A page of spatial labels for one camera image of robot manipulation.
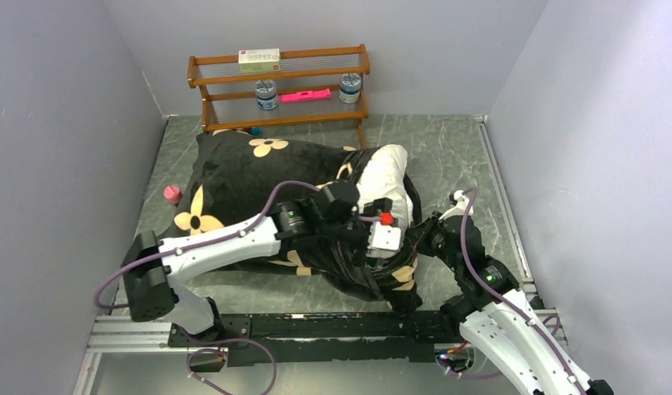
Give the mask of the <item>white pillow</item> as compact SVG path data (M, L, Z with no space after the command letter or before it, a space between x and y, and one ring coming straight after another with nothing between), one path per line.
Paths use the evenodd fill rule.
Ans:
M359 212L366 216L366 205L377 199L391 200L390 213L396 225L406 230L417 220L418 195L406 169L408 152L399 144L387 144L361 152L353 176L359 192Z

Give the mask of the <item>black floral pillowcase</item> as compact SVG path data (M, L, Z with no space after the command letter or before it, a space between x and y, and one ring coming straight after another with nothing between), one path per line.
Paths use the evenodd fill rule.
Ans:
M356 185L353 168L361 152L349 146L325 146L299 140L257 138L238 130L201 134L189 183L164 237L205 233L257 215L273 189L285 183L275 202L308 198L316 188L336 181ZM422 220L418 196L417 220ZM401 314L422 304L414 273L418 256L404 242L390 258L354 264L346 244L321 239L308 249L235 263L233 269L281 275L317 275L333 288L365 301L386 301Z

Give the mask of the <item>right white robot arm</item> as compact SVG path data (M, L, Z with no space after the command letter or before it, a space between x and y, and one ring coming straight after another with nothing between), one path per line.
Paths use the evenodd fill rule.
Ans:
M521 394L611 394L562 349L534 311L519 281L487 254L470 216L435 213L407 230L416 251L439 258L453 273L460 295L444 303L444 338L470 342Z

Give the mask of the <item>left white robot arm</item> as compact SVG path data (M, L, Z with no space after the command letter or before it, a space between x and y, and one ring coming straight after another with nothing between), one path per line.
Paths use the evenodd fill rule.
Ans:
M241 261L309 248L321 239L353 242L374 258L400 249L403 231L388 211L390 199L376 201L378 214L362 216L354 184L337 182L310 197L276 203L285 185L273 189L259 214L239 224L177 238L138 235L121 268L131 320L163 318L211 346L224 330L221 315L214 301L189 291L186 281Z

